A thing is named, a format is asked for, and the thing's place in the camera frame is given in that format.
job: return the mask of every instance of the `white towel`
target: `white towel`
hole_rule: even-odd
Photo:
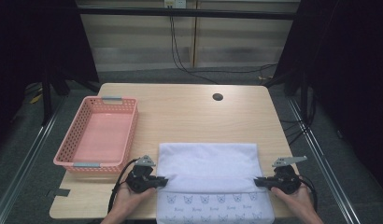
[[[157,223],[273,223],[256,144],[163,143],[157,175]]]

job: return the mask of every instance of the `wall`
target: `wall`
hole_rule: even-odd
[[[159,0],[77,0],[81,6],[163,7]],[[295,1],[187,1],[187,8],[295,12]],[[291,21],[82,15],[98,72],[276,63]]]

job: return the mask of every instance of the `black cable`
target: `black cable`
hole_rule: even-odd
[[[306,133],[306,132],[307,132],[307,129],[308,129],[308,127],[305,128],[305,129],[303,129],[303,130],[302,130],[296,137],[294,137],[293,140],[291,140],[291,141],[288,143],[288,146],[292,145],[292,144],[293,144],[293,143],[294,143],[300,136],[302,136],[302,134]]]
[[[182,71],[182,72],[186,72],[186,73],[188,73],[188,74],[191,75],[191,76],[199,77],[199,78],[205,79],[205,80],[207,80],[207,81],[209,81],[209,82],[218,84],[218,82],[216,82],[216,81],[214,81],[214,80],[212,80],[212,79],[209,79],[209,78],[207,78],[207,77],[200,77],[200,76],[197,76],[197,75],[195,75],[195,74],[189,72],[189,71],[185,68],[185,66],[183,66],[183,63],[182,63],[182,61],[180,60],[179,52],[178,52],[178,50],[177,50],[177,39],[176,39],[176,36],[175,36],[174,18],[173,18],[173,17],[170,17],[169,20],[170,20],[170,23],[171,23],[171,50],[172,50],[172,59],[173,59],[173,61],[174,61],[175,66],[176,66],[180,71]],[[179,67],[179,65],[177,64],[177,60],[176,60],[175,53],[174,53],[174,45],[175,45],[175,52],[177,53],[177,59],[178,59],[179,64],[180,64],[181,67]]]
[[[124,175],[124,172],[125,170],[127,170],[127,168],[134,162],[136,162],[138,159],[133,159],[131,161],[129,161],[125,166],[124,168],[122,169],[120,175],[119,175],[119,179],[116,181],[116,184],[115,184],[115,187],[113,188],[112,190],[112,194],[110,195],[110,199],[109,199],[109,205],[107,206],[107,212],[109,213],[110,210],[112,210],[112,206],[113,206],[113,203],[115,201],[115,197],[116,197],[116,194],[117,194],[117,191],[120,187],[120,185],[124,182],[121,182],[121,179],[122,179],[122,176]]]
[[[269,63],[261,66],[259,69],[249,70],[249,71],[225,71],[225,70],[200,70],[200,71],[189,71],[180,60],[179,52],[177,50],[177,39],[175,35],[175,24],[174,24],[174,18],[170,17],[170,23],[171,23],[171,50],[172,50],[172,59],[174,61],[175,66],[177,69],[179,69],[182,72],[186,72],[191,76],[203,78],[207,81],[213,82],[215,84],[218,84],[216,81],[209,79],[207,77],[200,77],[195,75],[195,73],[232,73],[232,74],[247,74],[247,73],[255,73],[259,72],[261,74],[261,85],[263,80],[262,70],[273,67],[278,65],[278,63]]]
[[[293,127],[296,126],[297,124],[298,124],[298,123],[294,123],[294,124],[292,124],[291,126],[285,128],[285,129],[283,129],[283,131],[286,132],[287,130],[293,128]]]
[[[305,182],[303,179],[300,179],[300,182],[304,183],[311,190],[311,193],[313,195],[313,200],[314,200],[314,202],[313,202],[314,210],[317,212],[317,210],[318,210],[318,195],[317,195],[316,189],[313,187],[313,185],[310,185],[309,183]]]
[[[298,122],[302,122],[300,119],[297,119],[297,120],[280,119],[279,121],[280,122],[284,122],[284,123],[298,123]]]

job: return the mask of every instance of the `gray carpet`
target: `gray carpet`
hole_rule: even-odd
[[[221,68],[225,71],[250,71],[250,68]],[[194,75],[208,77],[210,80],[193,76],[177,69],[110,72],[100,74],[101,83],[106,82],[134,82],[134,83],[198,83],[198,84],[234,84],[234,85],[260,85],[265,80],[259,76],[268,77],[273,74],[273,68],[254,73],[212,73],[216,69],[205,70]],[[6,223],[91,223],[99,220],[54,220],[49,216],[53,199],[47,197],[51,189],[57,189],[64,176],[64,169],[55,166],[52,159],[64,139],[64,135],[72,121],[84,96],[96,93],[86,90],[79,84],[70,82],[71,92],[64,99],[64,105],[58,113],[56,122],[50,131],[49,137],[37,155],[35,164],[27,176],[21,192],[8,214]],[[295,116],[291,112],[287,97],[281,85],[270,88],[270,94],[282,122],[284,132],[289,142],[301,131],[293,122]],[[0,197],[5,193],[12,177],[17,173],[30,146],[40,130],[43,118],[43,105],[39,101],[30,105],[25,98],[21,110],[11,124],[11,132],[3,139],[0,148]],[[56,105],[61,97],[53,94],[53,103]],[[347,140],[340,139],[336,134],[336,127],[325,114],[320,105],[317,105],[317,114],[311,127],[314,135],[331,164],[333,171],[341,186],[352,202],[361,223],[383,223],[383,191],[369,172],[364,169],[352,152]],[[346,223],[337,202],[331,193],[321,171],[315,162],[309,145],[303,135],[291,144],[294,156],[306,155],[309,160],[298,164],[302,175],[308,176],[316,186],[319,197],[319,215],[325,223]],[[275,223],[299,223],[296,218],[279,219]]]

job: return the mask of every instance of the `basket handle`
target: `basket handle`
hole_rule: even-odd
[[[103,96],[102,100],[116,100],[116,101],[122,101],[121,96]]]
[[[73,167],[101,168],[101,163],[97,163],[97,162],[75,162],[75,163],[73,163]]]

